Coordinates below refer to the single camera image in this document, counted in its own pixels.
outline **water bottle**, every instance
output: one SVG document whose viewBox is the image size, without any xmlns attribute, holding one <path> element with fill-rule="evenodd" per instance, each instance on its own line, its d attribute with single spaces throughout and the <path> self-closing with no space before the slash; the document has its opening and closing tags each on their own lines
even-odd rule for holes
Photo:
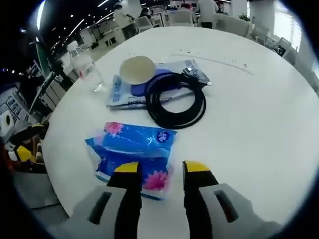
<svg viewBox="0 0 319 239">
<path fill-rule="evenodd" d="M 71 42 L 67 46 L 67 50 L 70 54 L 71 64 L 81 80 L 85 82 L 90 90 L 94 92 L 101 91 L 104 87 L 104 81 L 90 53 L 79 47 L 77 41 Z"/>
</svg>

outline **desk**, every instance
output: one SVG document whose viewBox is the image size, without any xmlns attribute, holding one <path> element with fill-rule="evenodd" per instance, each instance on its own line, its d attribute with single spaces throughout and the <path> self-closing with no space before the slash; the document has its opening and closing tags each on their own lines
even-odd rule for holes
<svg viewBox="0 0 319 239">
<path fill-rule="evenodd" d="M 143 198 L 138 238 L 189 238 L 183 207 L 182 161 L 206 164 L 220 183 L 251 200 L 262 219 L 286 223 L 311 188 L 319 158 L 319 100 L 307 81 L 282 57 L 249 39 L 199 27 L 147 30 L 96 62 L 106 85 L 124 59 L 154 62 L 195 59 L 210 78 L 207 110 L 192 127 L 178 130 L 169 198 Z M 169 103 L 190 106 L 192 98 Z M 78 80 L 50 118 L 42 144 L 52 186 L 63 208 L 73 208 L 98 185 L 84 139 L 107 121 L 156 126 L 147 111 L 111 112 Z"/>
</svg>

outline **blue tissue package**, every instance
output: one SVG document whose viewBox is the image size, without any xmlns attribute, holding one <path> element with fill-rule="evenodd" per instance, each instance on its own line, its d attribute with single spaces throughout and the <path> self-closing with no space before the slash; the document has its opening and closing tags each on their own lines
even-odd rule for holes
<svg viewBox="0 0 319 239">
<path fill-rule="evenodd" d="M 176 131 L 118 122 L 105 124 L 104 134 L 86 139 L 99 156 L 96 176 L 108 181 L 114 170 L 124 163 L 139 162 L 142 166 L 142 195 L 165 198 L 173 173 L 169 160 Z"/>
</svg>

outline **blue packaging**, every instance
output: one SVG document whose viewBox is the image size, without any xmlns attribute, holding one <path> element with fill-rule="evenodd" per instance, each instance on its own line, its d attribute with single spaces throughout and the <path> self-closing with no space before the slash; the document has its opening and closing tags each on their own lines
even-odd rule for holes
<svg viewBox="0 0 319 239">
<path fill-rule="evenodd" d="M 142 195 L 164 199 L 173 166 L 169 160 L 176 131 L 118 122 L 106 123 L 105 133 L 86 139 L 100 157 L 96 176 L 108 181 L 124 163 L 139 162 L 142 167 Z"/>
</svg>

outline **person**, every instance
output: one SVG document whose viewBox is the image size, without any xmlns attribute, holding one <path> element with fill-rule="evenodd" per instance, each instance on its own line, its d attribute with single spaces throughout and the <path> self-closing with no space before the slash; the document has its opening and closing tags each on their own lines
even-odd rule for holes
<svg viewBox="0 0 319 239">
<path fill-rule="evenodd" d="M 122 29 L 123 35 L 126 40 L 136 35 L 136 30 L 133 24 L 134 17 L 125 13 L 122 5 L 115 5 L 114 19 L 118 26 Z"/>
<path fill-rule="evenodd" d="M 152 18 L 151 18 L 151 16 L 149 15 L 149 10 L 148 10 L 146 7 L 144 7 L 144 8 L 142 9 L 141 14 L 140 14 L 139 17 L 143 17 L 143 16 L 146 16 L 146 17 L 150 20 L 150 22 L 152 22 Z"/>
<path fill-rule="evenodd" d="M 197 9 L 200 11 L 200 22 L 204 28 L 216 28 L 218 5 L 213 0 L 199 0 Z"/>
<path fill-rule="evenodd" d="M 189 4 L 182 3 L 182 4 L 180 5 L 180 7 L 181 7 L 181 8 L 180 8 L 179 11 L 188 11 L 188 12 L 191 12 L 191 15 L 192 15 L 192 18 L 193 18 L 193 23 L 197 23 L 197 18 L 196 18 L 195 12 L 190 9 L 190 5 L 189 5 Z"/>
</svg>

